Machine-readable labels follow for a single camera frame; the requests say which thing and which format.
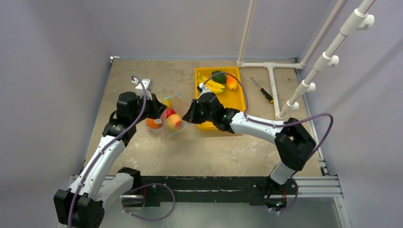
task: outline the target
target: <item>banana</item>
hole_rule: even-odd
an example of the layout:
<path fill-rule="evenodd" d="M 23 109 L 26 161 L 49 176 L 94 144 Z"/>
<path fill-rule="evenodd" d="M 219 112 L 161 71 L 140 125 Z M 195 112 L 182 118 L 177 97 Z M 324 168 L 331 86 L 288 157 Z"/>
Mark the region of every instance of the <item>banana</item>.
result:
<path fill-rule="evenodd" d="M 205 81 L 203 81 L 200 78 L 200 75 L 198 74 L 197 75 L 197 84 L 200 84 L 200 83 L 203 83 L 203 82 L 205 82 Z M 206 86 L 207 86 L 207 88 L 209 88 L 215 94 L 222 94 L 222 92 L 224 92 L 224 90 L 222 90 L 220 88 L 217 88 L 217 87 L 214 87 L 214 86 L 211 86 L 211 85 L 208 85 L 208 84 L 206 84 Z"/>
<path fill-rule="evenodd" d="M 200 79 L 201 79 L 203 82 L 205 82 L 205 81 L 208 79 L 208 78 L 206 78 L 205 76 L 203 76 L 203 75 L 200 74 L 200 73 L 197 73 L 197 75 L 200 76 Z M 220 89 L 224 89 L 224 88 L 225 88 L 223 85 L 221 85 L 221 84 L 218 83 L 218 82 L 214 82 L 213 80 L 209 80 L 209 81 L 206 83 L 206 85 L 211 85 L 211 86 L 213 86 L 213 87 L 217 87 L 217 88 L 220 88 Z"/>

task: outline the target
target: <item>white wall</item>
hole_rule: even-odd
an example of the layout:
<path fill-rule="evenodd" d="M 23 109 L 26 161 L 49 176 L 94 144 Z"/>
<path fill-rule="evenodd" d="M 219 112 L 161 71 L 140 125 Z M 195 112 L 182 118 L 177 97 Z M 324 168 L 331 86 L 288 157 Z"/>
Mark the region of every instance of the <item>white wall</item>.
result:
<path fill-rule="evenodd" d="M 83 0 L 111 56 L 236 58 L 249 0 Z M 330 0 L 256 0 L 245 57 L 300 56 Z"/>
<path fill-rule="evenodd" d="M 302 78 L 360 2 L 347 1 Z M 307 95 L 314 114 L 335 117 L 323 151 L 330 173 L 340 178 L 354 228 L 403 227 L 402 9 L 401 0 L 377 1 L 369 10 L 374 27 L 345 40 L 336 52 L 340 64 L 321 72 L 317 90 Z M 315 123 L 323 135 L 328 120 Z"/>
<path fill-rule="evenodd" d="M 0 1 L 0 53 L 0 227 L 55 227 L 110 60 L 80 0 Z"/>

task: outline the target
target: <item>screwdriver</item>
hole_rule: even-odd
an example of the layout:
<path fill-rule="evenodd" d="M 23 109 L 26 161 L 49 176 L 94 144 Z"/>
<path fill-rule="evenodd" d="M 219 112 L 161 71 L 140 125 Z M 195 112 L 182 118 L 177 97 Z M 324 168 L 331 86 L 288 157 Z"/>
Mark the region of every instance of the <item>screwdriver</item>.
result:
<path fill-rule="evenodd" d="M 252 80 L 260 88 L 260 91 L 263 93 L 266 100 L 270 103 L 273 103 L 273 98 L 270 96 L 270 94 L 268 92 L 266 92 L 266 90 L 264 90 L 264 88 L 260 87 L 259 84 L 253 78 L 252 78 Z"/>

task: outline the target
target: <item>dark green vegetable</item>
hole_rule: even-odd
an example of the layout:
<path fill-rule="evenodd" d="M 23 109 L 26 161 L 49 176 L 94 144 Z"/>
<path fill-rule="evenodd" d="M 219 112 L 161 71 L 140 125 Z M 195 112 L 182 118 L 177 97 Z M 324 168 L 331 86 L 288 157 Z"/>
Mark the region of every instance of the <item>dark green vegetable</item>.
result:
<path fill-rule="evenodd" d="M 211 73 L 211 75 L 214 75 L 216 73 L 221 73 L 221 71 L 219 71 L 219 70 L 213 71 Z M 213 81 L 218 82 L 220 84 L 224 84 L 227 81 L 227 78 L 226 78 L 225 74 L 219 74 L 219 75 L 216 75 L 213 77 Z"/>

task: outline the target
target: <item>yellow tray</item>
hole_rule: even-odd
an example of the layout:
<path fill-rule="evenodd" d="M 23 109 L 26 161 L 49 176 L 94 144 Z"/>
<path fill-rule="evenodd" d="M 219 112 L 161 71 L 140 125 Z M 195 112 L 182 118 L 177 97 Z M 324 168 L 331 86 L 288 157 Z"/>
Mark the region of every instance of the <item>yellow tray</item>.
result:
<path fill-rule="evenodd" d="M 240 73 L 237 67 L 204 67 L 204 68 L 196 68 L 194 70 L 194 91 L 196 98 L 199 97 L 199 91 L 197 91 L 197 73 L 204 75 L 206 78 L 211 77 L 211 73 L 213 71 L 219 70 L 221 72 L 227 72 L 233 74 L 240 80 Z M 238 85 L 237 89 L 230 90 L 227 88 L 226 84 L 224 92 L 222 94 L 217 94 L 218 100 L 221 102 L 222 105 L 226 108 L 235 108 L 241 111 L 245 111 L 245 98 L 243 97 L 243 91 L 240 85 Z M 210 130 L 218 130 L 212 122 L 204 122 L 202 124 L 198 124 L 197 127 L 203 131 L 210 131 Z"/>

